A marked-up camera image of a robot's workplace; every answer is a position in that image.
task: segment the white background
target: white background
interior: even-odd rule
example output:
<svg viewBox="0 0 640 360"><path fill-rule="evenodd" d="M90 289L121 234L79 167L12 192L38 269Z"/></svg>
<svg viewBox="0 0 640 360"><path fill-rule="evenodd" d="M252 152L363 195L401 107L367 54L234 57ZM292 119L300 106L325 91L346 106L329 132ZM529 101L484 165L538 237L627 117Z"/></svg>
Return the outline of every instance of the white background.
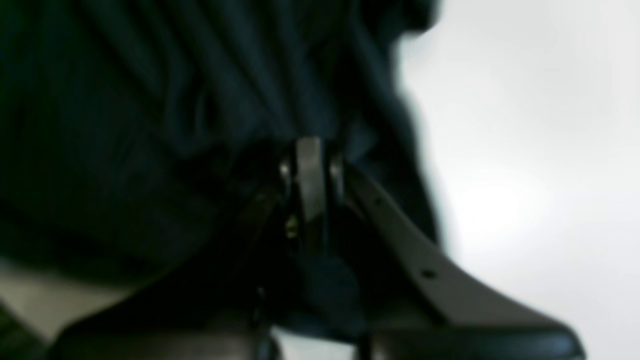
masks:
<svg viewBox="0 0 640 360"><path fill-rule="evenodd" d="M640 2L444 0L400 90L453 258L640 359Z"/></svg>

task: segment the white wall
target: white wall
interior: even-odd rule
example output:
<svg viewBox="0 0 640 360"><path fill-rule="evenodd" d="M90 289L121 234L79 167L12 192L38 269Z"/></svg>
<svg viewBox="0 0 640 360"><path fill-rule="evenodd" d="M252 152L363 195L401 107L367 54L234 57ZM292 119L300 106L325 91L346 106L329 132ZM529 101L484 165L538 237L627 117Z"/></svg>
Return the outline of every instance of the white wall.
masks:
<svg viewBox="0 0 640 360"><path fill-rule="evenodd" d="M465 269L640 359L640 2L444 0L400 85Z"/></svg>

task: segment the hole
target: hole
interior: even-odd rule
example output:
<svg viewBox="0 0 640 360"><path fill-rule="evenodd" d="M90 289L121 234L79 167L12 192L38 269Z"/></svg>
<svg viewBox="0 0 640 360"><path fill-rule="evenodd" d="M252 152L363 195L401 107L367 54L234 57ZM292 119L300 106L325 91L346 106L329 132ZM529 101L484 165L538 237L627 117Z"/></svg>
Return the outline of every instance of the hole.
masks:
<svg viewBox="0 0 640 360"><path fill-rule="evenodd" d="M422 269L422 271L420 272L420 274L422 275L422 277L424 277L425 279L435 279L437 277L437 274L435 271L430 270L430 269Z"/></svg>

